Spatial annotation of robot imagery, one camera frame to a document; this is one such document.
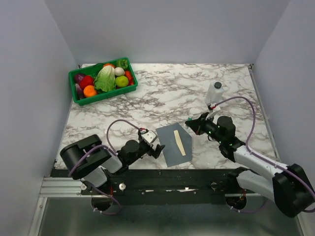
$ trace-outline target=black bottle cap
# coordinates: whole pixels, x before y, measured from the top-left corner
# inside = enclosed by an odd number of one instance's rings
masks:
[[[220,89],[222,87],[222,84],[220,82],[215,82],[215,88]]]

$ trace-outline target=carrot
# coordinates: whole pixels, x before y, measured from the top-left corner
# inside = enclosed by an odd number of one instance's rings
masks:
[[[88,85],[84,88],[83,94],[85,97],[93,97],[93,96],[97,95],[97,92],[96,92],[93,85]]]
[[[107,65],[110,65],[110,66],[112,66],[113,68],[115,68],[115,66],[113,65],[113,64],[111,64],[111,63],[106,63],[104,66],[107,66]]]
[[[128,78],[129,81],[133,80],[132,74],[130,73],[130,71],[126,70],[125,71],[125,76]]]

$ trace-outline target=white bottle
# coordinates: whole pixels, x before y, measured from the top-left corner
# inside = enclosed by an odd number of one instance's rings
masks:
[[[222,84],[218,81],[212,81],[205,99],[207,106],[218,103],[221,100],[223,93],[224,89],[222,88]]]

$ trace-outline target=red onion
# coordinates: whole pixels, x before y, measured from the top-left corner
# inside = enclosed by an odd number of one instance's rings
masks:
[[[77,90],[78,99],[85,98],[85,96],[83,94],[83,90],[80,88],[80,86],[78,84],[75,84],[75,87],[76,87],[76,90]]]
[[[79,84],[86,75],[83,73],[78,73],[74,76],[74,81],[76,84]]]

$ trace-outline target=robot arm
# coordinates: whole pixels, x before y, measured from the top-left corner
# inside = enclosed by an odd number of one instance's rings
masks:
[[[209,113],[204,113],[198,119],[188,120],[185,124],[196,135],[207,134],[217,141],[224,157],[250,168],[250,170],[241,169],[235,175],[239,187],[249,189],[274,201],[281,212],[289,217],[296,216],[314,203],[310,192],[299,181],[276,168],[281,166],[289,170],[313,189],[300,166],[296,164],[288,166],[267,157],[264,158],[271,164],[258,159],[247,150],[244,142],[235,137],[236,127],[232,118],[221,116],[216,124],[213,120],[214,118]]]
[[[143,158],[144,154],[157,159],[165,145],[157,145],[154,150],[153,142],[156,138],[153,131],[141,129],[138,131],[138,142],[127,141],[116,154],[102,145],[101,139],[94,134],[66,146],[61,150],[60,156],[67,169],[73,170],[71,174],[73,179],[84,179],[95,187],[99,187],[107,181],[103,169],[119,175],[127,171],[136,160]],[[92,151],[91,154],[82,161],[82,157],[89,151]]]

